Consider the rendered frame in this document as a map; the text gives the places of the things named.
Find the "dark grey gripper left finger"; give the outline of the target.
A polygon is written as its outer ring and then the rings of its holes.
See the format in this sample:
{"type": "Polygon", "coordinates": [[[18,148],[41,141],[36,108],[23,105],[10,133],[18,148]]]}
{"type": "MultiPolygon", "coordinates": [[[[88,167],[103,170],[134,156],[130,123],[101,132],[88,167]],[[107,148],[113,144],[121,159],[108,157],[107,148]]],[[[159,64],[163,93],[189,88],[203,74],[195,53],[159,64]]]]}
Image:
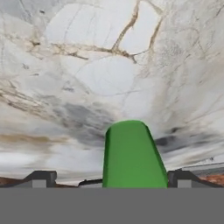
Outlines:
{"type": "Polygon", "coordinates": [[[48,188],[55,187],[56,171],[33,171],[21,181],[9,184],[9,187],[48,188]]]}

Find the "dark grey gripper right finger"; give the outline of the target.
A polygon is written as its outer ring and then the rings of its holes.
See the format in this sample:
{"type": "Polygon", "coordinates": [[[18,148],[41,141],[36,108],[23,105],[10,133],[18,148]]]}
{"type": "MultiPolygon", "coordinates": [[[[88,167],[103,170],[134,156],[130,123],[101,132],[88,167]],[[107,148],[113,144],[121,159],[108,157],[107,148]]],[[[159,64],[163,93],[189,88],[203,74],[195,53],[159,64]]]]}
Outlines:
{"type": "Polygon", "coordinates": [[[221,185],[202,180],[190,171],[168,171],[169,188],[221,188],[221,185]]]}

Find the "green cup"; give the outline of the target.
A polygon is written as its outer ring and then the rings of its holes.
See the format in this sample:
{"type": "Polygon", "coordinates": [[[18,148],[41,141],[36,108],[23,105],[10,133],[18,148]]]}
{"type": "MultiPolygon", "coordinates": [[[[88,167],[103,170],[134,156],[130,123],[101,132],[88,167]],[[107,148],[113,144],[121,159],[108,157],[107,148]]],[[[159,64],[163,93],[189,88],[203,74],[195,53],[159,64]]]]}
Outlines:
{"type": "Polygon", "coordinates": [[[149,128],[140,121],[113,124],[106,133],[102,186],[167,188],[164,163],[149,128]]]}

